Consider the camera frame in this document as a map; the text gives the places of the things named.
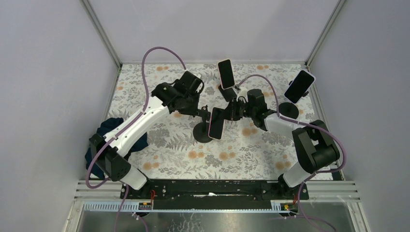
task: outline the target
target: red wire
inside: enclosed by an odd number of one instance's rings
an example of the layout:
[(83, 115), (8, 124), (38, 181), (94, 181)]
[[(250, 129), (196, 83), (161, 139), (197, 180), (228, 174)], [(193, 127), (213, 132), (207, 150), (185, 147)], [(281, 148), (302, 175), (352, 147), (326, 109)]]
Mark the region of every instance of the red wire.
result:
[(151, 190), (151, 209), (152, 209), (152, 200), (154, 200), (155, 197), (155, 190)]
[(295, 195), (295, 198), (294, 198), (294, 200), (293, 200), (292, 205), (294, 205), (294, 204), (296, 203), (296, 201), (297, 201), (297, 195)]

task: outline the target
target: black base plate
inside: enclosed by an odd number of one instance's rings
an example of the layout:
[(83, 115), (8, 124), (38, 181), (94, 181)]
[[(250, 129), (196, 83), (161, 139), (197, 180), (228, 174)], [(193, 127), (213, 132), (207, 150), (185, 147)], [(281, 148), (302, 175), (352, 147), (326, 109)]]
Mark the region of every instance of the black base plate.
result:
[(297, 119), (299, 116), (299, 109), (290, 102), (284, 102), (279, 104), (279, 113), (286, 117)]
[[(127, 199), (149, 201), (154, 190), (154, 209), (267, 209), (271, 200), (294, 200), (297, 191), (280, 195), (275, 193), (277, 188), (277, 181), (266, 180), (150, 179), (140, 190), (130, 188)], [(308, 200), (306, 186), (303, 189), (301, 200)]]
[(212, 139), (208, 136), (208, 131), (209, 131), (209, 123), (206, 122), (205, 127), (204, 127), (204, 123), (201, 122), (195, 125), (195, 127), (193, 128), (192, 134), (196, 141), (205, 144), (205, 143), (209, 143), (212, 141)]

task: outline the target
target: black mounting bracket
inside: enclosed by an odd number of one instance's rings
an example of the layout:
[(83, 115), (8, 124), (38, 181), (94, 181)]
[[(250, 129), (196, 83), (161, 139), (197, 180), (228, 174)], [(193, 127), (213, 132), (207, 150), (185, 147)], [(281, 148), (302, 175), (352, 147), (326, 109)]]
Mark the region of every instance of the black mounting bracket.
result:
[[(127, 199), (150, 199), (154, 190), (154, 209), (263, 209), (271, 200), (292, 202), (298, 188), (284, 191), (280, 181), (266, 180), (148, 179), (140, 190), (130, 188)], [(306, 186), (300, 198), (309, 199)]]

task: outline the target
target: glass panel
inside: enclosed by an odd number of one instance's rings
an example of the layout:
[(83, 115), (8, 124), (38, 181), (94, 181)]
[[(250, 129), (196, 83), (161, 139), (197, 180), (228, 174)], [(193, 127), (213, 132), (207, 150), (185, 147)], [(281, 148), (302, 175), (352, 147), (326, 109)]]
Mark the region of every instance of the glass panel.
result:
[[(329, 221), (338, 231), (353, 232), (349, 211), (343, 203), (303, 203), (307, 215)], [(115, 212), (85, 211), (78, 232), (112, 232)], [(150, 213), (144, 217), (150, 232), (316, 232), (305, 219), (270, 220), (281, 217), (273, 213)], [(331, 229), (319, 222), (325, 230)], [(144, 224), (131, 213), (121, 213), (119, 232), (143, 232)]]

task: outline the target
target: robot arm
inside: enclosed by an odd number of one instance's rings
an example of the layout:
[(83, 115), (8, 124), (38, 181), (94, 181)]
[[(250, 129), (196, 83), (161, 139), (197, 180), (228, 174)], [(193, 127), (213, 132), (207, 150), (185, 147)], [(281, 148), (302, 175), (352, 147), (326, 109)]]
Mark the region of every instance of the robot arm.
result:
[(98, 157), (96, 164), (110, 177), (112, 181), (122, 181), (133, 189), (140, 189), (146, 183), (146, 176), (132, 167), (124, 156), (132, 145), (157, 122), (170, 113), (178, 110), (182, 114), (199, 116), (203, 110), (198, 109), (199, 95), (204, 83), (194, 74), (186, 71), (180, 79), (172, 84), (161, 83), (152, 91), (145, 112), (132, 123), (142, 112), (139, 109), (125, 122), (111, 132), (101, 137), (94, 134), (90, 138), (93, 158), (108, 141), (112, 142)]
[[(247, 101), (245, 98), (242, 101), (233, 99), (229, 103), (225, 109), (225, 119), (236, 121), (242, 117), (250, 117), (256, 127), (293, 140), (298, 162), (278, 178), (285, 190), (298, 186), (314, 172), (340, 158), (339, 149), (330, 136), (311, 127), (280, 119), (276, 111), (267, 108), (260, 89), (249, 90), (247, 96)], [(311, 124), (328, 130), (325, 123), (320, 120)]]

